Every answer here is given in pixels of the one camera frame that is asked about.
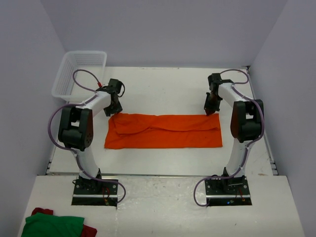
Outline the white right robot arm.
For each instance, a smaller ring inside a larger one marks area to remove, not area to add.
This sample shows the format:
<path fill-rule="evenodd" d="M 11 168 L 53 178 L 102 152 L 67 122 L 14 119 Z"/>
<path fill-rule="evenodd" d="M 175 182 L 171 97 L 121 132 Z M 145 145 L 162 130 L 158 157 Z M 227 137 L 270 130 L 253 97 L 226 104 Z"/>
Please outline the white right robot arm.
<path fill-rule="evenodd" d="M 239 92 L 230 79 L 222 79 L 220 73 L 208 77 L 209 92 L 204 104 L 205 113 L 209 116 L 220 111 L 221 101 L 226 101 L 232 108 L 230 130 L 234 144 L 228 164 L 223 175 L 218 179 L 221 190 L 226 194 L 238 188 L 235 178 L 245 175 L 245 166 L 254 143 L 259 141 L 265 130 L 264 105 L 262 100 L 254 100 Z"/>

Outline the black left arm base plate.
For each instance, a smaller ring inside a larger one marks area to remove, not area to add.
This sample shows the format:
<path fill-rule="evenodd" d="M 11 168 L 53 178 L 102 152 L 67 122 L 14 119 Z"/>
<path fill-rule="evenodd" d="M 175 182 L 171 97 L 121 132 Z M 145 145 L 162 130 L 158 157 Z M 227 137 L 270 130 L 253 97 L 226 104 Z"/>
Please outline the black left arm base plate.
<path fill-rule="evenodd" d="M 114 206 L 118 205 L 118 185 L 78 177 L 73 181 L 73 206 Z"/>

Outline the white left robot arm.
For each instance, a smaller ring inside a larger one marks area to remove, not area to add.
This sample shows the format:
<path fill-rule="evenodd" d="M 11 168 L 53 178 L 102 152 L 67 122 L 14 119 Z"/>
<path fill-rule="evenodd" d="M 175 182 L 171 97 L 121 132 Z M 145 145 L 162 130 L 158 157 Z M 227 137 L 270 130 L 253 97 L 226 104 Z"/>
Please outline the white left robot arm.
<path fill-rule="evenodd" d="M 100 112 L 107 117 L 122 112 L 119 98 L 124 95 L 125 86 L 118 79 L 97 89 L 94 95 L 80 104 L 67 104 L 62 108 L 58 140 L 63 150 L 70 151 L 79 168 L 79 176 L 86 180 L 85 188 L 92 194 L 102 190 L 103 182 L 99 167 L 93 157 L 93 119 Z"/>

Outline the orange t shirt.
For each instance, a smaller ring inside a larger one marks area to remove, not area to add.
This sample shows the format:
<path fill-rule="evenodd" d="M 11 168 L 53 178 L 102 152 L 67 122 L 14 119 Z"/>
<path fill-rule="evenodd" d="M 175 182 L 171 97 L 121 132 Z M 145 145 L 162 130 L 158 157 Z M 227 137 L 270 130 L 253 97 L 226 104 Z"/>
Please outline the orange t shirt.
<path fill-rule="evenodd" d="M 223 146 L 218 114 L 112 116 L 106 149 L 220 148 Z"/>

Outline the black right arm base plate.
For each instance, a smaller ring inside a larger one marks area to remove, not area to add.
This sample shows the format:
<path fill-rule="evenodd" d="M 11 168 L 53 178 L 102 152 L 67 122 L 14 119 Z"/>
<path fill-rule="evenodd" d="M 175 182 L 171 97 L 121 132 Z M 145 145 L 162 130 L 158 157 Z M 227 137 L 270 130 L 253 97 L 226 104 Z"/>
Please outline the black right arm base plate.
<path fill-rule="evenodd" d="M 207 206 L 252 205 L 247 178 L 205 180 Z"/>

